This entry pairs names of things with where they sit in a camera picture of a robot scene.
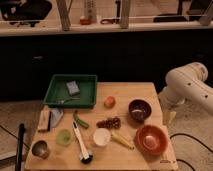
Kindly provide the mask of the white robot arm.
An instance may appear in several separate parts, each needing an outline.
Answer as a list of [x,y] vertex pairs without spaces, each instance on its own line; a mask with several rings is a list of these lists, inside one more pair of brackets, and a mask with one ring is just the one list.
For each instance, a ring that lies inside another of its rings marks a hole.
[[163,112],[163,124],[168,125],[176,116],[174,108],[190,100],[213,115],[213,88],[205,84],[206,66],[193,62],[170,70],[165,77],[166,86],[158,94]]

